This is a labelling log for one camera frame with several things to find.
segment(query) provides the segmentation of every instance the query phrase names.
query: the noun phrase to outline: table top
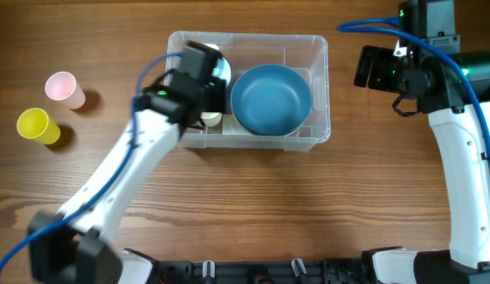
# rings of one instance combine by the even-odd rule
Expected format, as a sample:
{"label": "table top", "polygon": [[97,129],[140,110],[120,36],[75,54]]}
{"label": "table top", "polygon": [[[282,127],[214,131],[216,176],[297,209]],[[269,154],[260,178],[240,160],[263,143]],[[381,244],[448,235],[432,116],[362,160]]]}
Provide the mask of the table top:
{"label": "table top", "polygon": [[[38,210],[57,211],[90,178],[129,119],[138,73],[178,30],[325,37],[331,138],[309,152],[176,147],[130,204],[117,249],[220,262],[447,248],[450,210],[427,116],[400,118],[393,94],[353,86],[361,48],[392,48],[396,39],[335,31],[344,21],[393,15],[398,3],[0,6],[0,259]],[[457,2],[456,14],[462,49],[490,50],[490,2]],[[75,112],[46,98],[47,78],[61,70],[75,75],[93,108]],[[30,107],[72,129],[70,143],[50,149],[19,137],[17,118]],[[30,282],[25,250],[2,279]]]}

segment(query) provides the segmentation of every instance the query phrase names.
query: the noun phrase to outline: cup rim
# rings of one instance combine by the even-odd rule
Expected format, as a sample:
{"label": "cup rim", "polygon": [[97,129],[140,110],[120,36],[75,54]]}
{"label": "cup rim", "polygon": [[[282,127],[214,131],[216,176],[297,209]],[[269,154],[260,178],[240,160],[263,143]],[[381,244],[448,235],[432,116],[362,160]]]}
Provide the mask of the cup rim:
{"label": "cup rim", "polygon": [[[64,98],[60,98],[60,99],[55,99],[53,98],[51,95],[48,95],[48,91],[47,91],[47,87],[48,87],[48,82],[50,82],[50,80],[54,77],[54,76],[57,76],[59,74],[69,74],[72,78],[73,78],[73,81],[74,81],[74,87],[73,87],[73,90],[69,93],[69,95],[65,96]],[[73,74],[69,73],[69,72],[66,72],[66,71],[59,71],[55,74],[53,74],[52,76],[50,76],[47,80],[47,82],[45,83],[45,94],[47,94],[47,97],[49,97],[50,99],[53,99],[54,101],[62,101],[64,99],[67,99],[69,98],[73,93],[74,91],[77,89],[77,79],[74,77]]]}
{"label": "cup rim", "polygon": [[[37,136],[34,136],[34,137],[27,137],[27,136],[23,135],[23,134],[20,132],[20,130],[18,129],[18,124],[20,123],[21,118],[22,118],[22,116],[23,116],[25,113],[27,113],[28,111],[33,111],[33,110],[41,110],[41,111],[42,111],[42,112],[45,114],[45,117],[47,118],[47,124],[45,125],[45,129],[43,129],[43,131],[42,131],[40,134],[38,134]],[[47,112],[46,112],[44,109],[41,109],[41,108],[39,108],[39,107],[33,107],[33,108],[30,108],[30,109],[28,109],[28,110],[24,111],[24,112],[23,112],[23,113],[20,115],[20,117],[18,118],[18,120],[17,120],[17,132],[18,132],[18,134],[20,134],[20,135],[21,135],[23,138],[25,138],[25,139],[35,139],[35,138],[38,138],[38,137],[42,136],[42,135],[43,135],[43,134],[44,134],[44,133],[47,131],[49,122],[50,122],[50,117],[48,117],[48,114],[47,114]]]}

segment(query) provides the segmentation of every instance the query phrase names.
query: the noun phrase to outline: wooden surface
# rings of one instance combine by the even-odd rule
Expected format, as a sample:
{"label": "wooden surface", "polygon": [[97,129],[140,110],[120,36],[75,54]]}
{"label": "wooden surface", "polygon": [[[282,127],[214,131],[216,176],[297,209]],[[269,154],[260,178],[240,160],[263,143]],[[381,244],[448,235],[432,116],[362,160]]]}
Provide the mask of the wooden surface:
{"label": "wooden surface", "polygon": [[[385,17],[398,1],[179,2],[0,6],[0,258],[40,209],[56,211],[92,175],[128,120],[138,73],[177,30],[317,34],[329,43],[331,138],[310,152],[176,148],[144,183],[117,249],[160,260],[307,260],[404,245],[444,249],[450,212],[426,116],[399,118],[392,94],[353,86],[363,45],[343,21]],[[490,50],[490,2],[457,2],[463,50]],[[44,95],[73,73],[96,106],[74,112]],[[162,72],[159,67],[148,78]],[[18,136],[22,111],[42,107],[73,129],[52,150]],[[4,283],[30,282],[26,251]]]}

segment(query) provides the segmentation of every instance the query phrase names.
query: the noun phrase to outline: plastic bin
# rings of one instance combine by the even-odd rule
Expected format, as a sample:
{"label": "plastic bin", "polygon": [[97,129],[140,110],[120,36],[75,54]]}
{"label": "plastic bin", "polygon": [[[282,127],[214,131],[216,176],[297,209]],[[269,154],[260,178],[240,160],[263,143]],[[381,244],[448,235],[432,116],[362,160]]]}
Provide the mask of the plastic bin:
{"label": "plastic bin", "polygon": [[[249,69],[263,64],[279,64],[297,71],[309,84],[312,109],[308,119],[289,136],[255,136],[247,133],[228,111],[215,127],[204,131],[187,129],[181,144],[187,148],[276,148],[309,151],[331,135],[329,111],[329,69],[327,40],[320,35],[259,35],[220,32],[174,32],[167,51],[182,51],[187,40],[213,43],[223,53],[232,70],[227,95],[234,82]],[[166,70],[175,68],[179,58],[169,58]]]}

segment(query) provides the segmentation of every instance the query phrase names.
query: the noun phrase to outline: pink cup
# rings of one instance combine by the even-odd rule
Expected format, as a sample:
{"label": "pink cup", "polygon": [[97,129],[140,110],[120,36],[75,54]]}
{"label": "pink cup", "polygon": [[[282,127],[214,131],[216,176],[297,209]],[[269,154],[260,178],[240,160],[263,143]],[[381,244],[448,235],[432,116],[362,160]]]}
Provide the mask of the pink cup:
{"label": "pink cup", "polygon": [[85,94],[71,73],[58,72],[52,75],[45,85],[45,92],[50,99],[58,101],[72,110],[83,106],[85,103]]}

